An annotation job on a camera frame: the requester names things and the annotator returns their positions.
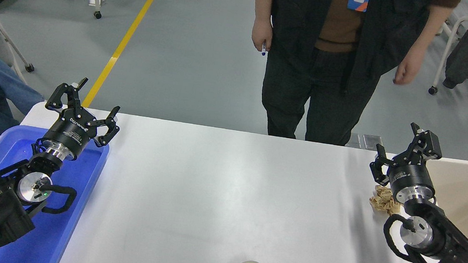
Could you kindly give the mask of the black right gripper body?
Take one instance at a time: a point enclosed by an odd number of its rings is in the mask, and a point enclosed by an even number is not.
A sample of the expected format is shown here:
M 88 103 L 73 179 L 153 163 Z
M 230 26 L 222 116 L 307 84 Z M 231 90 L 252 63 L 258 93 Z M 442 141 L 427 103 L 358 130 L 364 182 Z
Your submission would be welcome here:
M 391 163 L 387 175 L 394 197 L 430 200 L 435 196 L 435 188 L 425 165 Z

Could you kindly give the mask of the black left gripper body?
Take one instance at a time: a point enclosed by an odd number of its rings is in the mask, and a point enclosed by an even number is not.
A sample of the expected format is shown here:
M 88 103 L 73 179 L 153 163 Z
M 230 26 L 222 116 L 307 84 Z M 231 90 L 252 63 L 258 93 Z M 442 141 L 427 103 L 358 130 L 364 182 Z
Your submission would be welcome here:
M 77 159 L 85 149 L 91 138 L 97 136 L 96 127 L 89 127 L 88 123 L 96 120 L 90 112 L 82 109 L 80 118 L 74 108 L 64 109 L 59 114 L 58 120 L 51 126 L 43 137 L 45 148 L 55 147 L 61 144 L 69 150 L 66 156 L 69 159 Z

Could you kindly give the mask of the standing person's left hand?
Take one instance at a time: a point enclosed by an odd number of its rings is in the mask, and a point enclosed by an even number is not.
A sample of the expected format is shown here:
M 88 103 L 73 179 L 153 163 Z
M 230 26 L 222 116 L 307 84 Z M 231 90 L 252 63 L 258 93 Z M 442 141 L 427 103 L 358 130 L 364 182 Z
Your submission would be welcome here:
M 419 70 L 421 69 L 424 56 L 425 49 L 412 47 L 397 67 L 396 74 L 393 79 L 393 84 L 401 86 L 413 82 Z

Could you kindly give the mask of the standing person's right hand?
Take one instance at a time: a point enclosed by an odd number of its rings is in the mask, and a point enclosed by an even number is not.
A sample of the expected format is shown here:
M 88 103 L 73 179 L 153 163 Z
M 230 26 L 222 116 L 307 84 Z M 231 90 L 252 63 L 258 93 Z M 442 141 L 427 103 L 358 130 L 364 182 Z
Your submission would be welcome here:
M 266 19 L 257 17 L 254 19 L 251 39 L 253 46 L 262 55 L 266 55 L 266 53 L 271 49 L 273 40 L 273 27 L 271 23 L 270 18 Z

